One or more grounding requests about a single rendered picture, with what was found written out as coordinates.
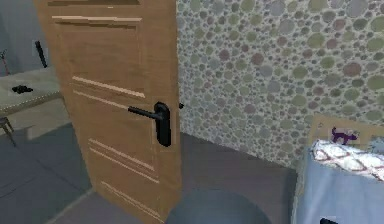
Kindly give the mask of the brown wooden room door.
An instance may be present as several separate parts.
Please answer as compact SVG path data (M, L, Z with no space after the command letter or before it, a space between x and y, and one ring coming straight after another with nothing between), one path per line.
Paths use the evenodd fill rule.
M176 0L33 0L93 189L165 224L181 197ZM170 110L172 144L155 121Z

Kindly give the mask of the tan box with purple figure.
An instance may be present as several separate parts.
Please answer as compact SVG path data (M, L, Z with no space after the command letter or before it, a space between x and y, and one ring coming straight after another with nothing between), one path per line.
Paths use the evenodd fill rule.
M315 114L308 133L311 145L318 139L367 150L372 137L384 137L384 126Z

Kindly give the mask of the black stick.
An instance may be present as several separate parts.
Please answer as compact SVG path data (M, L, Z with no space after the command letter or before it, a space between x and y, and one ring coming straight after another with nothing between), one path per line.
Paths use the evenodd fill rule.
M41 61L41 64L42 64L43 68L47 68L48 65L47 65L47 62L46 62L46 59L45 59L45 55L44 55L44 51L43 51L43 48L41 46L40 41L35 41L34 44L35 44L35 48L37 50L37 53L38 53L38 56L40 58L40 61Z

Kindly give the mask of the white patterned pillow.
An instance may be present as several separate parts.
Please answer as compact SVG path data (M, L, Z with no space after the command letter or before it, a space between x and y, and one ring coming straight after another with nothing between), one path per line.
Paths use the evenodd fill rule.
M326 140L315 141L309 151L322 165L384 182L384 155Z

